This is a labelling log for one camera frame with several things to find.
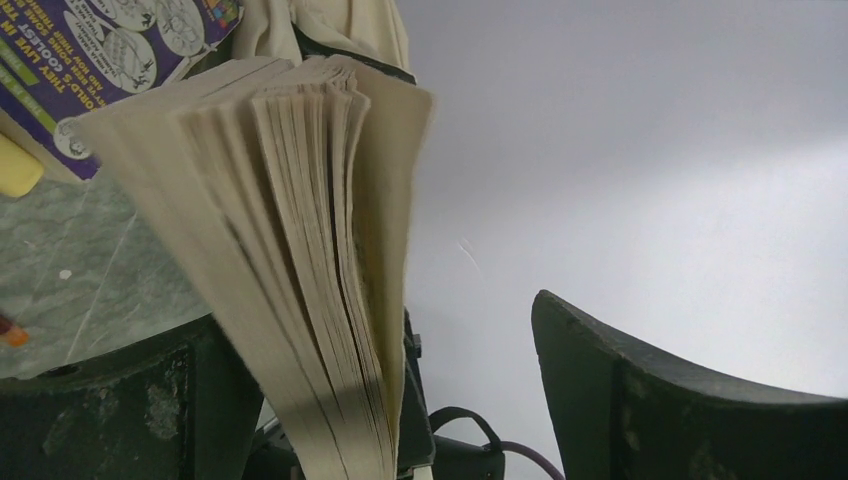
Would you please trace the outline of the green illustrated book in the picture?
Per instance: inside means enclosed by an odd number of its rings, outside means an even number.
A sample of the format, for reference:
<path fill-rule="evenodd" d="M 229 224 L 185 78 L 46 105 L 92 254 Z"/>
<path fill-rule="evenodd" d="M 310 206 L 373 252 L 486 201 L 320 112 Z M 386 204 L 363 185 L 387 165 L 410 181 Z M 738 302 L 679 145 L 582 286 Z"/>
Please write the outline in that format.
<path fill-rule="evenodd" d="M 76 131 L 259 384 L 308 479 L 392 479 L 435 99 L 344 56 L 227 61 Z"/>

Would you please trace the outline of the purple book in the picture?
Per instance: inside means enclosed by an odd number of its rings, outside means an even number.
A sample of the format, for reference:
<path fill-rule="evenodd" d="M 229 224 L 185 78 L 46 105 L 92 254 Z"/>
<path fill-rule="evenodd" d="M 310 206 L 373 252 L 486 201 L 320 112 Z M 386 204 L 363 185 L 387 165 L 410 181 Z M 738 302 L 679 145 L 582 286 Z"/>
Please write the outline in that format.
<path fill-rule="evenodd" d="M 182 79 L 243 14 L 240 1 L 4 1 L 1 129 L 46 177 L 86 182 L 99 164 L 77 117 Z"/>

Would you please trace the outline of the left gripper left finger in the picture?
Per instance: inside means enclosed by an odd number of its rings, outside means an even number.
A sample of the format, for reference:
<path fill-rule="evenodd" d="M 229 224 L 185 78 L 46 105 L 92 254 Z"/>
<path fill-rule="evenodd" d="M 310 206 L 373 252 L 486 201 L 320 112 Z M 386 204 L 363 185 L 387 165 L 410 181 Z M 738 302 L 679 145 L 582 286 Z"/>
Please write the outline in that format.
<path fill-rule="evenodd" d="M 238 479 L 263 396 L 210 317 L 1 383 L 5 479 Z"/>

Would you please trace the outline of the beige canvas backpack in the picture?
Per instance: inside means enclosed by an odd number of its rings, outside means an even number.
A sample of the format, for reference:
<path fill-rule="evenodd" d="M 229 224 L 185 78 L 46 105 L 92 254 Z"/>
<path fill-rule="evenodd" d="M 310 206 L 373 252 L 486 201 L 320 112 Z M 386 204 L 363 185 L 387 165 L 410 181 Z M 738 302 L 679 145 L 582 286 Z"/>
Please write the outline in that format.
<path fill-rule="evenodd" d="M 345 55 L 414 84 L 409 40 L 392 0 L 244 1 L 230 57 L 275 57 L 299 64 Z"/>

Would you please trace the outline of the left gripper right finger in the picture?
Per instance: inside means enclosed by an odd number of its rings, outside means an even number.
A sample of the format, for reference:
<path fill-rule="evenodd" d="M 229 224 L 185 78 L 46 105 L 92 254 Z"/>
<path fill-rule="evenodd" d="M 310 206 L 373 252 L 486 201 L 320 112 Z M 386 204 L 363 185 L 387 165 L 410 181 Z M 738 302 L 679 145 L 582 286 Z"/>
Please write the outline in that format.
<path fill-rule="evenodd" d="M 687 361 L 542 290 L 535 349 L 569 479 L 843 479 L 847 403 Z"/>

